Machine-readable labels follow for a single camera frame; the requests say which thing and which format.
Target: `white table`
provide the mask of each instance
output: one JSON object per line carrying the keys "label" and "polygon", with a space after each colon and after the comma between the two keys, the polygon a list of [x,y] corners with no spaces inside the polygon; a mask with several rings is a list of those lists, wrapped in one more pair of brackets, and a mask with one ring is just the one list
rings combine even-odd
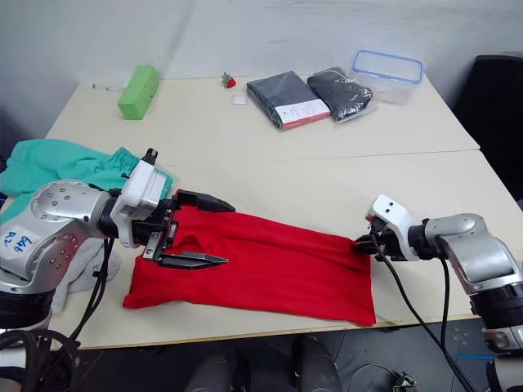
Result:
{"label": "white table", "polygon": [[[380,193],[406,206],[414,219],[475,212],[518,260],[523,258],[523,214],[479,151],[163,168],[173,175],[176,186],[223,198],[239,212],[350,238],[366,233],[364,214]],[[80,341],[84,348],[356,327],[184,302],[126,310],[121,304],[139,251],[120,246],[115,251],[123,258],[122,269],[83,329]],[[395,266],[419,313],[427,320],[440,319],[443,274],[439,261],[398,262]],[[373,263],[372,280],[378,326],[415,323],[385,265]],[[470,317],[467,297],[452,273],[451,291],[451,318]],[[65,312],[53,317],[51,328],[69,334],[89,296],[90,292],[71,294]]]}
{"label": "white table", "polygon": [[159,164],[267,162],[311,158],[427,153],[478,149],[425,77],[408,105],[380,105],[336,125],[326,118],[278,131],[252,102],[233,105],[234,94],[256,78],[224,89],[219,79],[160,83],[141,121],[124,120],[121,93],[80,84],[47,138],[71,140],[112,154],[125,146],[142,156],[151,146]]}

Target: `red cloth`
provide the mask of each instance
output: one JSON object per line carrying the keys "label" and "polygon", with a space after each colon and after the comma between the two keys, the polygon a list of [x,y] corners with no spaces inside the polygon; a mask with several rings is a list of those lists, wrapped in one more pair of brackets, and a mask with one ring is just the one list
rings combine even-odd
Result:
{"label": "red cloth", "polygon": [[137,257],[126,308],[189,301],[249,310],[376,322],[370,259],[351,249],[349,238],[282,225],[237,212],[184,207],[173,253],[226,257],[214,268],[160,267]]}

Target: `gray floor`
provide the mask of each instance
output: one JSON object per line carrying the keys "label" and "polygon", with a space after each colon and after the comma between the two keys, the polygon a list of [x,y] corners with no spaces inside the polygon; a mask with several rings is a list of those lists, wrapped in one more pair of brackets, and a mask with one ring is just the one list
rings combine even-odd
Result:
{"label": "gray floor", "polygon": [[[439,332],[440,325],[431,328]],[[347,391],[351,374],[366,363],[379,363],[397,372],[407,372],[418,382],[420,392],[458,392],[445,360],[420,327],[373,329],[315,334],[336,358]],[[166,345],[148,349],[83,351],[87,392],[182,391],[191,373],[206,355],[233,348],[245,354],[252,367],[253,391],[296,391],[290,383],[291,345],[294,336]],[[463,320],[449,324],[450,353],[469,376],[478,392],[487,389],[485,357],[492,356],[483,342],[481,322]],[[390,392],[391,378],[369,367],[354,379],[351,392]]]}

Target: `green sponge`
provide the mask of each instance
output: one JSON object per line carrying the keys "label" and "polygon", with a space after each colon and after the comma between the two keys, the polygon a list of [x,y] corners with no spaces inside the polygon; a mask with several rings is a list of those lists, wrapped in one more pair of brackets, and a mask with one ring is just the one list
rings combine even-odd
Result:
{"label": "green sponge", "polygon": [[118,101],[118,107],[128,120],[142,120],[158,88],[158,73],[150,65],[138,65]]}

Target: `plastic container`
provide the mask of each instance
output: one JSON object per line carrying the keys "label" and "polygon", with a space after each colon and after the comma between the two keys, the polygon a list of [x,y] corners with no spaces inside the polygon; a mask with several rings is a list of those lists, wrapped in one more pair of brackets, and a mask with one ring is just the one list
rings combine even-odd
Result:
{"label": "plastic container", "polygon": [[359,51],[352,70],[381,100],[393,104],[407,103],[423,76],[421,61],[378,51]]}

